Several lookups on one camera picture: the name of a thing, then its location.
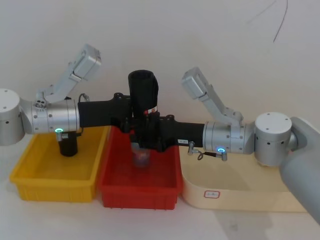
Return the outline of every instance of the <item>metal cylinder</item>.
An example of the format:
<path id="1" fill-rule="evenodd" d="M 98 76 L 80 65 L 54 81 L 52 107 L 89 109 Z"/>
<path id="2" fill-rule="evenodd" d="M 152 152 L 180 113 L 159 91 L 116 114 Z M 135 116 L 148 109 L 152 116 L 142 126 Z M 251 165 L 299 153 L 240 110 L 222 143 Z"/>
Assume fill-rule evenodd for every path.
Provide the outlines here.
<path id="1" fill-rule="evenodd" d="M 279 112 L 267 112 L 255 120 L 254 156 L 262 165 L 276 167 L 288 155 L 292 122 Z"/>
<path id="2" fill-rule="evenodd" d="M 25 135 L 19 103 L 18 94 L 0 88 L 0 146 L 15 144 Z"/>
<path id="3" fill-rule="evenodd" d="M 46 108 L 32 105 L 32 126 L 34 134 L 77 131 L 78 105 L 73 99 L 49 103 Z"/>
<path id="4" fill-rule="evenodd" d="M 228 153 L 251 154 L 254 151 L 254 124 L 247 123 L 239 127 L 239 136 L 232 137 L 232 128 L 220 122 L 207 122 L 203 128 L 203 148 L 217 152 L 223 148 Z"/>

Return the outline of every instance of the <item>label sticker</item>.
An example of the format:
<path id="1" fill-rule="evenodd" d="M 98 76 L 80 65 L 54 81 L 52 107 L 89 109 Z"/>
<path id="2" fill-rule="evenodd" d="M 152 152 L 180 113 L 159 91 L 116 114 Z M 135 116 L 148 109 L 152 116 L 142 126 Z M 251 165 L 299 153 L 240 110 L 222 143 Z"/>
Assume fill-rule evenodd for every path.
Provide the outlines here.
<path id="1" fill-rule="evenodd" d="M 151 108 L 149 110 L 145 110 L 143 113 L 144 113 L 144 115 L 148 115 L 151 113 L 155 113 L 156 111 L 158 111 L 158 106 L 155 106 L 154 108 Z"/>
<path id="2" fill-rule="evenodd" d="M 205 191 L 204 197 L 206 199 L 218 199 L 220 197 L 219 191 Z"/>
<path id="3" fill-rule="evenodd" d="M 189 144 L 189 141 L 184 139 L 178 139 L 178 144 Z"/>

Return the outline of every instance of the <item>clear plastic object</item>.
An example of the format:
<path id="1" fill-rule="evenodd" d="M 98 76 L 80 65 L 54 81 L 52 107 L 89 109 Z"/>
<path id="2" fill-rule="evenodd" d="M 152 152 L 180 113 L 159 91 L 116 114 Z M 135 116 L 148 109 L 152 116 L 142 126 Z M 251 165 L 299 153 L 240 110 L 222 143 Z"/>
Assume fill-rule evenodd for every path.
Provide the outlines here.
<path id="1" fill-rule="evenodd" d="M 138 143 L 131 143 L 133 164 L 138 168 L 145 168 L 150 163 L 150 149 L 140 148 Z"/>

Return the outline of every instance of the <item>yellow plastic bin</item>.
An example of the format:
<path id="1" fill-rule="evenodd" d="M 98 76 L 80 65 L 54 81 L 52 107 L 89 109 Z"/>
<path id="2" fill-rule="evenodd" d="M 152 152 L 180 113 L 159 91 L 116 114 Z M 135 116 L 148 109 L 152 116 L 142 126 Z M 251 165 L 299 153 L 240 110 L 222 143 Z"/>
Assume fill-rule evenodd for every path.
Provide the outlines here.
<path id="1" fill-rule="evenodd" d="M 78 153 L 62 156 L 54 133 L 35 135 L 10 175 L 26 201 L 91 202 L 109 127 L 86 128 Z"/>

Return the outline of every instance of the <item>blue led light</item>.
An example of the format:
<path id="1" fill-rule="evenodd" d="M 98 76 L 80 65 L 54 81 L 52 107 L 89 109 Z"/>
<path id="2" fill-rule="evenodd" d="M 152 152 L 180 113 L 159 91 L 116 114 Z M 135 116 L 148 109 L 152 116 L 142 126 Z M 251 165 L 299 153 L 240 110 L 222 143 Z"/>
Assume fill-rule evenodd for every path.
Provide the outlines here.
<path id="1" fill-rule="evenodd" d="M 62 133 L 64 130 L 62 128 L 56 128 L 54 131 L 56 133 Z"/>
<path id="2" fill-rule="evenodd" d="M 224 153 L 226 150 L 225 150 L 224 148 L 221 148 L 221 147 L 220 147 L 220 148 L 217 149 L 217 151 L 218 151 L 219 153 Z"/>

